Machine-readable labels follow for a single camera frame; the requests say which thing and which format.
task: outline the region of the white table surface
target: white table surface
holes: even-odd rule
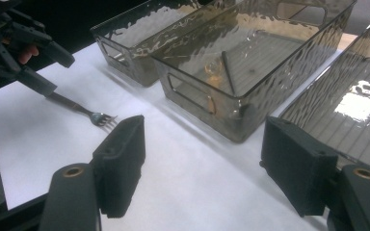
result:
[[[142,178],[125,217],[102,216],[103,230],[327,230],[325,216],[300,218],[259,166],[263,125],[234,143],[168,100],[159,82],[143,88],[119,77],[96,44],[74,57],[71,68],[53,64],[40,74],[90,110],[118,121],[145,116]],[[47,193],[56,170],[89,162],[106,136],[84,115],[19,83],[0,89],[0,170],[8,207]]]

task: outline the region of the metal fork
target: metal fork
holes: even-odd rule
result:
[[[85,109],[83,106],[72,101],[71,99],[59,95],[56,92],[52,92],[51,94],[47,95],[46,98],[52,99],[53,101],[60,103],[73,111],[86,114],[90,118],[92,124],[94,124],[95,126],[98,127],[114,126],[116,123],[115,121],[116,116],[110,116],[103,113],[94,113],[92,111]]]

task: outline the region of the clear plastic bin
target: clear plastic bin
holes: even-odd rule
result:
[[[165,95],[244,141],[336,51],[355,1],[323,2],[245,0],[203,23],[152,54]]]
[[[144,87],[158,80],[149,54],[240,0],[150,0],[91,28],[107,63]]]
[[[370,26],[280,117],[342,152],[340,166],[370,166]]]

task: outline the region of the plastic container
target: plastic container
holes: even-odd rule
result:
[[[339,166],[370,166],[370,26],[280,117],[342,152]]]
[[[107,63],[144,87],[158,80],[149,54],[207,21],[236,0],[150,0],[91,28]]]
[[[152,54],[165,95],[230,140],[244,141],[336,51],[355,1],[324,2],[234,5]],[[291,17],[288,8],[299,13]],[[308,11],[312,21],[295,19]]]

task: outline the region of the fork handle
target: fork handle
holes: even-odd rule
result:
[[[48,99],[52,99],[53,101],[57,102],[57,103],[60,103],[68,108],[70,108],[71,110],[73,111],[77,111],[77,112],[80,112],[80,113],[84,113],[86,115],[90,115],[92,114],[91,111],[85,109],[84,107],[82,107],[80,104],[74,102],[73,100],[71,99],[68,99],[56,92],[52,92],[51,94],[47,95],[46,98]]]

